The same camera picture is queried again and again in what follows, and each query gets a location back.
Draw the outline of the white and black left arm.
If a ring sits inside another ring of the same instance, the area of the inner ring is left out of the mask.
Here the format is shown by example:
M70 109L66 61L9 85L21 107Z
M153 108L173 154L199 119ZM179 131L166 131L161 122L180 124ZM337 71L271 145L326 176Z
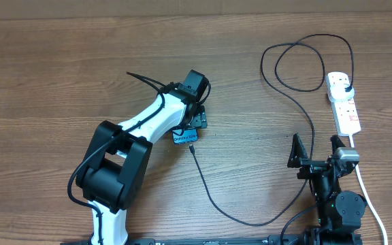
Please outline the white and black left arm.
M207 126L203 104L211 85L202 73L190 70L183 82L169 84L134 78L157 92L155 101L124 122L101 122L67 184L68 197L93 213L85 244L126 244L127 209L141 189L153 144L166 133Z

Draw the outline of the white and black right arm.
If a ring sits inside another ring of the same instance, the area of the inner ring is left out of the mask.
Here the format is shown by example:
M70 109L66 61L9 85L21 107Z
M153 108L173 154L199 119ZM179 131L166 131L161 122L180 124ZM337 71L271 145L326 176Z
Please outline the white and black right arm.
M308 158L299 135L293 136L287 166L297 168L297 177L310 182L315 205L294 216L315 209L318 226L308 227L297 236L294 244L361 244L361 236L355 231L361 227L367 201L352 191L342 191L339 179L351 174L359 163L359 153L347 147L337 135L330 139L332 154L324 161Z

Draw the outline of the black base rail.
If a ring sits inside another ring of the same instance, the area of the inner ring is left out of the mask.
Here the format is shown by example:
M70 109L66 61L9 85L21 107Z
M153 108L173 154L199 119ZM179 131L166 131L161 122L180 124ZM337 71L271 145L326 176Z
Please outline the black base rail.
M360 235L355 235L352 242L342 238L323 237L322 242L307 240L305 235L285 235L283 244L286 245L306 245L306 244L352 244L362 245ZM125 245L281 245L280 235L269 235L266 238L225 238L225 239L184 239L184 240L154 240L149 239L128 239Z

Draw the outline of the blue Galaxy smartphone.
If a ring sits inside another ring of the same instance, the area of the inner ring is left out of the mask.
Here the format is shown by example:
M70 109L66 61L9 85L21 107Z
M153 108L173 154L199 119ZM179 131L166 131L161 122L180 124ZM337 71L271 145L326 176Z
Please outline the blue Galaxy smartphone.
M174 144L188 144L198 140L198 132L196 129L179 129L171 132Z

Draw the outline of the white power extension strip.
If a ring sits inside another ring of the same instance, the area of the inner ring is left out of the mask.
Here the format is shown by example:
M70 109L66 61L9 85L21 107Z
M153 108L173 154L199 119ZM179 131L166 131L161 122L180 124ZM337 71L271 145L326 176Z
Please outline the white power extension strip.
M350 80L346 73L333 71L327 74L326 78L327 90L329 86L344 85L350 86ZM359 117L355 105L354 98L347 101L331 103L333 117L336 124L337 134L339 136L354 135L361 130Z

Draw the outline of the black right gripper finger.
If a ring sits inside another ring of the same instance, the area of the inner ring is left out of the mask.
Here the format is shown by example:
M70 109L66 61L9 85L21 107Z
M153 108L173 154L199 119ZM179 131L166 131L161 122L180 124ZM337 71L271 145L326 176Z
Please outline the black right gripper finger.
M293 135L291 153L289 155L289 160L287 167L290 168L300 168L305 162L308 162L309 158L303 142L298 133Z
M345 144L343 143L343 141L340 139L338 135L332 135L330 141L331 141L331 148L333 154L338 148L345 147Z

